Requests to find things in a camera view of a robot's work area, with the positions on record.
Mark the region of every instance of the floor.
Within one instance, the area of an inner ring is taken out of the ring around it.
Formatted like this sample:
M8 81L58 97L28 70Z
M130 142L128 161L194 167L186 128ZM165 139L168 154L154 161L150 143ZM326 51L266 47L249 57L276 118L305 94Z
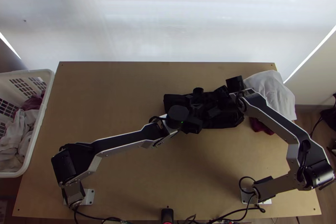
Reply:
M318 113L308 113L308 112L298 112L298 120L296 123L304 128L306 131L310 132L315 122L319 118ZM324 122L321 122L314 132L312 137L316 142L318 142L323 147L330 146L333 141L336 140L336 132L331 130ZM334 170L336 168L336 157L327 153L331 165ZM7 201L7 210L5 215L5 224L72 224L73 220L59 220L59 219L36 219L36 218L21 218L12 216L12 211L14 208L15 198L20 185L21 178L15 179L0 179L0 200ZM320 202L320 207L322 215L318 216L301 216L298 217L299 224L332 224L336 220L336 183L329 187L326 187L322 191L316 190L318 199ZM79 220L79 223L84 224L98 224L100 221L95 220ZM149 224L153 221L137 221L136 224ZM251 223L251 224L298 224L295 217L289 218L272 218L272 219L254 219L254 220L244 220L241 223Z

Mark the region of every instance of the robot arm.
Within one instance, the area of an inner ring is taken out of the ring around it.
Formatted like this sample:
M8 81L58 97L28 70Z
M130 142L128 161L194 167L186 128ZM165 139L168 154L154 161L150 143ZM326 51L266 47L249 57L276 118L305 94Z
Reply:
M237 101L237 106L244 115L257 118L288 143L288 174L256 181L252 188L258 202L292 189L311 190L334 178L334 171L324 149L306 131L269 107L262 95L253 89L246 89L231 93L230 96Z
M192 94L165 95L167 114L150 120L139 131L62 146L51 161L68 207L73 209L82 203L85 191L81 180L97 170L103 157L130 148L157 147L180 131L198 134L202 128L234 127L244 115L258 118L289 145L288 174L252 185L258 202L293 189L311 190L334 178L326 153L307 132L270 108L262 95L244 89L241 76L226 82L228 88L222 86L214 92L195 88Z

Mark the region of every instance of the black cable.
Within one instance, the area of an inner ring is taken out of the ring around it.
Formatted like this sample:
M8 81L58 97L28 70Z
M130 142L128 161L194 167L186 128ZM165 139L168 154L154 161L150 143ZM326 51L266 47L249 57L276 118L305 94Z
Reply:
M228 214L225 214L225 215L223 215L223 216L221 216L221 217L219 217L219 218L217 218L217 219L214 219L214 220L209 221L208 224L212 224L212 223L214 223L214 222L216 222L216 221L224 221L224 220L227 220L227 221L241 221L241 220L243 220L243 219L246 217L246 215L247 215L247 211L248 211L248 210L259 210L260 212L265 213L266 210L263 209L263 208L261 208L259 205L256 205L256 207L253 207L253 208L249 208L249 204L251 203L251 200L252 200L252 198L253 198L254 196L255 196L255 193L249 198L249 201L247 202L247 207L246 207L246 208L238 209L238 210L232 211L232 212L230 212L230 213L228 213ZM234 214L234 213L241 212L241 211L245 211L245 213L244 213L243 217L241 217L240 219L232 220L232 219L226 219L226 218L225 218L225 217L227 217L227 216L229 216L229 215L232 215L232 214Z
M75 223L76 223L76 224L78 224L78 221L77 221L77 218L76 218L77 208L78 208L78 207L76 207L76 209L75 209L74 212L73 212L73 219L75 220Z
M162 117L159 117L159 116L152 116L148 123L151 123L154 119L157 119L157 120L160 120L160 121L164 121L164 120L167 120L167 118L162 118Z
M86 215L84 213L81 213L81 212L78 212L78 207L76 207L75 209L73 209L74 211L74 220L75 220L75 223L78 224L78 221L77 221L77 218L76 218L76 214L78 213L79 215L82 215L86 218L89 218L89 219L93 219L93 220L101 220L102 223L104 223L105 221L122 221L122 219L119 219L117 217L108 217L108 218L99 218L99 217L93 217L93 216L90 216L90 215Z
M320 118L318 119L318 121L315 123L315 125L314 125L314 127L313 127L311 133L309 134L310 137L312 137L312 135L313 135L313 133L314 133L314 131L315 131L316 126L317 126L322 120L323 120L322 117L320 117Z
M242 178L239 180L239 182L238 182L239 189L240 189L242 192L247 193L247 194L254 194L254 192L246 192L246 191L244 191L244 190L242 189L242 185L241 185L242 182L241 182L241 181L242 181L243 179L252 179L253 182L255 182L255 179L253 179L253 178L251 178L251 177L249 177L249 176L244 176L244 177L242 177Z
M313 135L313 133L314 133L314 131L315 131L316 126L317 126L321 121L323 121L323 119L322 119L322 117L320 116L320 118L318 119L318 121L315 123L315 125L314 125L314 127L313 127L311 133L309 134L310 137L312 137L312 135Z

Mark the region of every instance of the wall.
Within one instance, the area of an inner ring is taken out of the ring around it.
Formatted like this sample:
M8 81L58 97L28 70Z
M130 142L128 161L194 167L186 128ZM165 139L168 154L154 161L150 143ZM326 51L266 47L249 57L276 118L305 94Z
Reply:
M336 33L286 82L296 104L333 105L336 92Z
M336 24L334 0L0 0L30 69L59 61L275 62L286 79Z
M24 69L22 60L0 39L0 73Z

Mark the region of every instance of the red cloth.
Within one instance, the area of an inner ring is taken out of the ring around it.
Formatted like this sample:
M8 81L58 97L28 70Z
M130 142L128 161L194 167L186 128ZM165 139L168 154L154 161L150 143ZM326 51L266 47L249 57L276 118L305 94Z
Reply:
M254 132L264 131L266 134L273 135L274 132L265 126L262 122L260 122L257 118L249 118L249 123L251 124Z

